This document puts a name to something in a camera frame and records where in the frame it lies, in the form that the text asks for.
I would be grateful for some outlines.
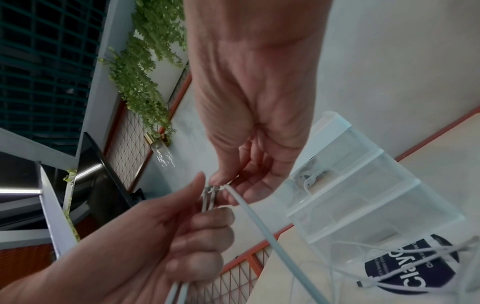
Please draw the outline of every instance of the plastic drawer organizer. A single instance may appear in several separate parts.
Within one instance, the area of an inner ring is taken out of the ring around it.
[[[313,126],[275,195],[315,253],[336,266],[385,253],[345,242],[399,248],[463,218],[335,112]]]

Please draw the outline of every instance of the green metal grille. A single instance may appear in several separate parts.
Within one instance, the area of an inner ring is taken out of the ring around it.
[[[108,0],[0,0],[0,127],[74,155]]]

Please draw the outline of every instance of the gold cap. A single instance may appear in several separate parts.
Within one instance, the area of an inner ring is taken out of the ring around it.
[[[149,133],[145,133],[143,137],[145,137],[145,140],[146,142],[148,142],[149,145],[151,145],[155,141],[155,139]]]

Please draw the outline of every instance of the black monitor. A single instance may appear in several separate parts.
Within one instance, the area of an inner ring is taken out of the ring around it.
[[[99,225],[135,205],[128,191],[88,133],[83,134],[71,210],[87,203]]]

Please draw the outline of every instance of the hand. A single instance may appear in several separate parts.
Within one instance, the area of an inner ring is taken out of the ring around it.
[[[212,282],[224,265],[221,252],[234,240],[234,215],[229,208],[199,213],[204,186],[198,174],[176,193],[141,202],[19,290],[49,303],[153,304],[164,302],[174,281],[191,282],[190,288]],[[0,292],[2,303],[15,302],[8,288]]]
[[[249,203],[289,176],[312,124],[330,0],[185,0],[195,101],[218,155],[209,183]],[[236,204],[225,191],[220,203]]]

